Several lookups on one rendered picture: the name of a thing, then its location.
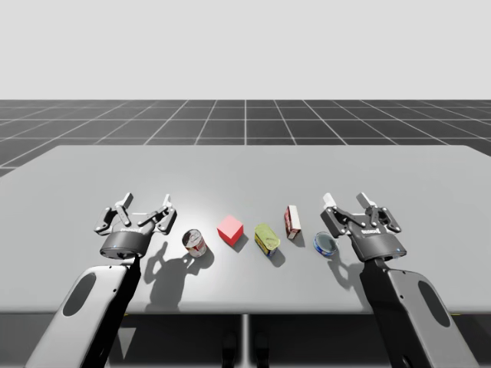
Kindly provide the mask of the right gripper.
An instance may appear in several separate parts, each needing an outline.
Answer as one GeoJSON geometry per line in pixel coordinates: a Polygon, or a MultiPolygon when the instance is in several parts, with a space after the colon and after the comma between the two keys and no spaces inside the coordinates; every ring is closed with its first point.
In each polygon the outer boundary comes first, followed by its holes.
{"type": "Polygon", "coordinates": [[[364,210],[372,229],[363,228],[364,222],[360,215],[353,215],[338,208],[332,194],[327,192],[323,196],[325,204],[321,219],[331,235],[350,234],[352,248],[361,262],[374,259],[388,261],[405,256],[406,248],[394,235],[400,233],[401,228],[390,211],[386,207],[379,207],[363,192],[359,193],[356,199],[364,210]]]}

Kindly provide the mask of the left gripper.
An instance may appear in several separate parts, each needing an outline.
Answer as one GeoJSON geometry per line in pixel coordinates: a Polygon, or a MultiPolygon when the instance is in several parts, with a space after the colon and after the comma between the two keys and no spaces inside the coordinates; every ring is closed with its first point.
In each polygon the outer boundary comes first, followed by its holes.
{"type": "Polygon", "coordinates": [[[133,194],[128,192],[112,207],[106,207],[94,226],[96,234],[108,232],[100,249],[100,254],[105,258],[126,260],[144,257],[153,233],[169,234],[176,221],[177,212],[171,203],[171,195],[167,193],[157,210],[142,215],[136,227],[126,227],[131,225],[127,209],[132,201],[133,194]],[[123,225],[112,226],[116,216],[123,225]]]}

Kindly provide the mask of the pink cube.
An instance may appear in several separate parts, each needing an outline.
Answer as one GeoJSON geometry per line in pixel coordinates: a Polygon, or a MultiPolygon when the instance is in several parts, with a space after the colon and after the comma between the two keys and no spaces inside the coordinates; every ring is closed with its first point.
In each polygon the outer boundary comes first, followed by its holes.
{"type": "Polygon", "coordinates": [[[227,215],[217,226],[219,237],[229,246],[234,246],[242,236],[243,224],[231,215],[227,215]]]}

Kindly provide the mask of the blue flat can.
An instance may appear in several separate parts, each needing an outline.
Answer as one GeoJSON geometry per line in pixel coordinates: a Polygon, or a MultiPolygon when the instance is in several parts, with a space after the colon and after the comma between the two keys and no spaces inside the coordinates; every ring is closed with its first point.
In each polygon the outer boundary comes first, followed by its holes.
{"type": "Polygon", "coordinates": [[[338,251],[337,240],[328,232],[318,232],[314,236],[313,245],[321,255],[328,257],[338,251]]]}

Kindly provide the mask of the red and white can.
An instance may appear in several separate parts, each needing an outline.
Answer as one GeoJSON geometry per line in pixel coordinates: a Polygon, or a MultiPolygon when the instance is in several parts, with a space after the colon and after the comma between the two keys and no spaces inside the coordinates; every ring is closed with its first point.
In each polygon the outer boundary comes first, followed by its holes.
{"type": "Polygon", "coordinates": [[[207,245],[197,229],[190,229],[182,237],[182,243],[189,254],[194,258],[199,258],[206,253],[207,245]]]}

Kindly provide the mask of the red and white carton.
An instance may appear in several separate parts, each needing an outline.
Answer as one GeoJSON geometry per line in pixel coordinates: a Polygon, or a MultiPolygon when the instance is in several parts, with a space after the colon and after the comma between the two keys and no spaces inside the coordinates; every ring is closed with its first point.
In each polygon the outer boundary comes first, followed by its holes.
{"type": "Polygon", "coordinates": [[[288,239],[294,239],[302,230],[296,205],[288,205],[284,214],[285,230],[288,239]]]}

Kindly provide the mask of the green and blue rectangular can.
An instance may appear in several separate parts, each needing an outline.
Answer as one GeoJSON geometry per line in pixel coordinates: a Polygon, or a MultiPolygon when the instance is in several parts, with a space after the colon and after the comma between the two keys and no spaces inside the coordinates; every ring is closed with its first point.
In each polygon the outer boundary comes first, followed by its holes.
{"type": "Polygon", "coordinates": [[[267,257],[272,257],[281,244],[279,237],[265,223],[258,224],[255,227],[254,239],[267,257]]]}

